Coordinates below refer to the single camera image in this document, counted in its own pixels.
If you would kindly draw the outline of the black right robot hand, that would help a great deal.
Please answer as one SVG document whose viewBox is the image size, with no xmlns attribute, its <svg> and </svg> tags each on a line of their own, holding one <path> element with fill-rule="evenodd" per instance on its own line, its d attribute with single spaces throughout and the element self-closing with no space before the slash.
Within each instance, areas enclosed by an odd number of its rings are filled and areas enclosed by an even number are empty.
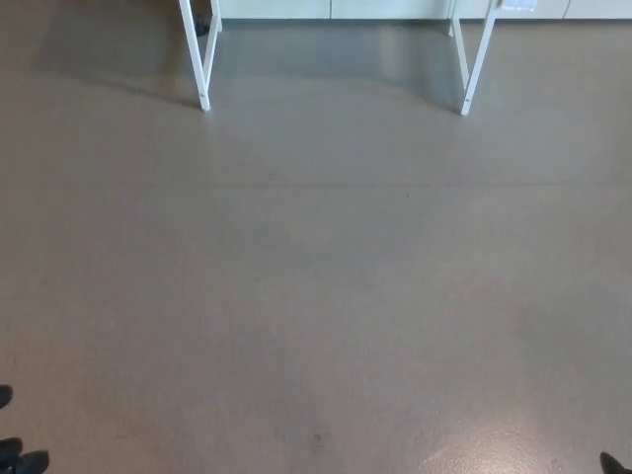
<svg viewBox="0 0 632 474">
<path fill-rule="evenodd" d="M 599 455 L 600 467 L 603 474 L 632 474 L 630 468 L 626 468 L 612 454 L 603 451 Z"/>
</svg>

